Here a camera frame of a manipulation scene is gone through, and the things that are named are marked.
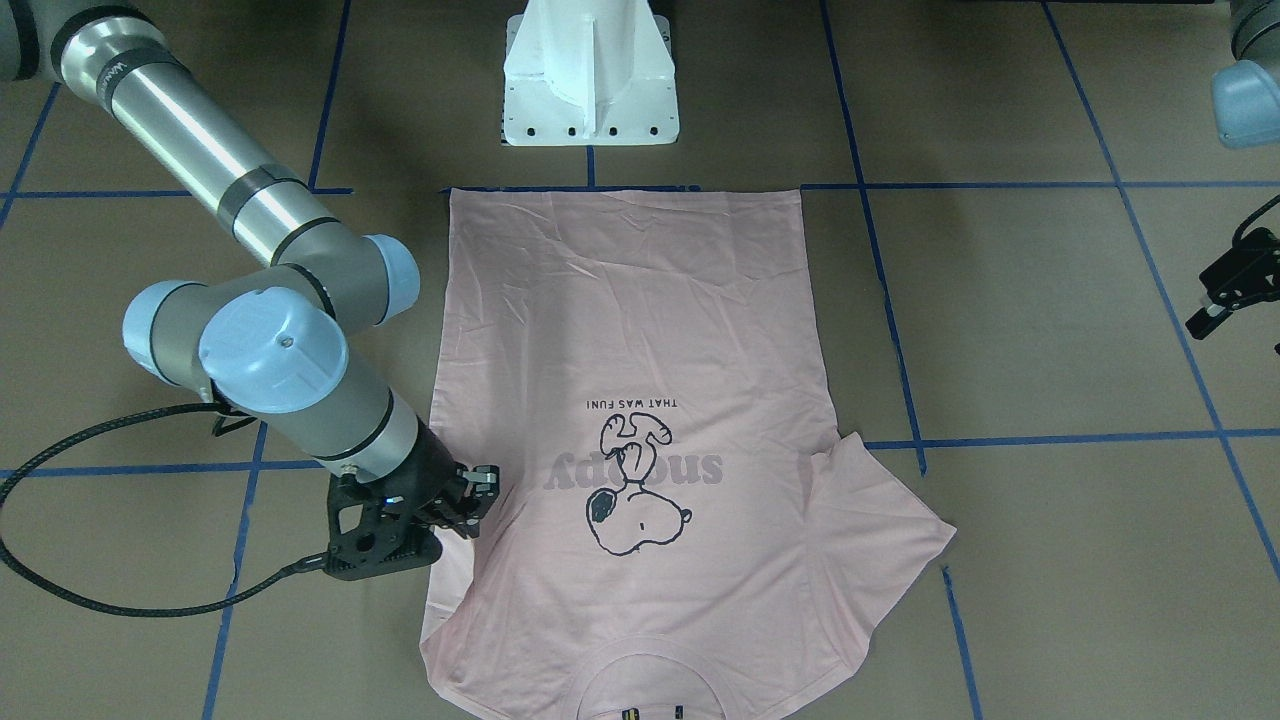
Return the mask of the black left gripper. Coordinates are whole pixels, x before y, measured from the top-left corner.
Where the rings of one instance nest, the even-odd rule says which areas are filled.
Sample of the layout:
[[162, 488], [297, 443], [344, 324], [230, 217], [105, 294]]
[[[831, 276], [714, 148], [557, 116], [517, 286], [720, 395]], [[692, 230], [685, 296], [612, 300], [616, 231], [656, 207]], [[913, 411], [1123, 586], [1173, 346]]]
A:
[[1204, 299], [1187, 320], [1187, 333], [1204, 340], [1233, 311], [1279, 299], [1279, 240], [1268, 228], [1254, 228], [1199, 274]]

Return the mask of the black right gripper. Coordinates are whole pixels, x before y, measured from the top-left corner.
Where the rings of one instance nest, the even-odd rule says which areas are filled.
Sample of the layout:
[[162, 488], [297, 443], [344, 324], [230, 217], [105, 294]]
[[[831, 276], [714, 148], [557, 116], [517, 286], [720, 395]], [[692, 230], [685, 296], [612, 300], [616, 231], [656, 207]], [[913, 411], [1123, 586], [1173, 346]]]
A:
[[457, 462], [440, 439], [420, 424], [410, 455], [385, 479], [385, 515], [398, 528], [439, 527], [475, 541], [490, 505], [471, 509], [471, 498], [495, 498], [500, 493], [500, 469], [495, 465], [467, 468]]

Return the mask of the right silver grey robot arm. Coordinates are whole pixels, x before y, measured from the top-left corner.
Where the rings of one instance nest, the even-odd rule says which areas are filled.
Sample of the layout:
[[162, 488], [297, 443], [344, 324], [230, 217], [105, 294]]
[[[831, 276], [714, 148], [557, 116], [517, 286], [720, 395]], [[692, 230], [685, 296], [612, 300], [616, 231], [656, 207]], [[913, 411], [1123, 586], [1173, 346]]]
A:
[[348, 342], [416, 302], [406, 246], [332, 215], [133, 3], [5, 1], [3, 78], [47, 79], [104, 110], [260, 264], [141, 292], [122, 331], [141, 366], [265, 420], [335, 479], [372, 491], [372, 529], [393, 541], [411, 527], [477, 536], [497, 475], [457, 464]]

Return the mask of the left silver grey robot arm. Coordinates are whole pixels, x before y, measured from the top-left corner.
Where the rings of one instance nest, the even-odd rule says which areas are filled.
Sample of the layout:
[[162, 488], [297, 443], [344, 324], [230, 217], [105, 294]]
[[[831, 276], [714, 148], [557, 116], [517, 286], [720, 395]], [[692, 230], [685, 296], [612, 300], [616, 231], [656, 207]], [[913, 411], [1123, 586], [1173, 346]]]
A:
[[[1211, 79], [1215, 128], [1226, 149], [1257, 149], [1279, 141], [1279, 3], [1230, 3], [1230, 51], [1234, 63]], [[1187, 322], [1194, 340], [1204, 340], [1234, 313], [1279, 300], [1277, 232], [1260, 225], [1276, 210], [1272, 196], [1233, 232], [1228, 250], [1199, 273], [1202, 307]]]

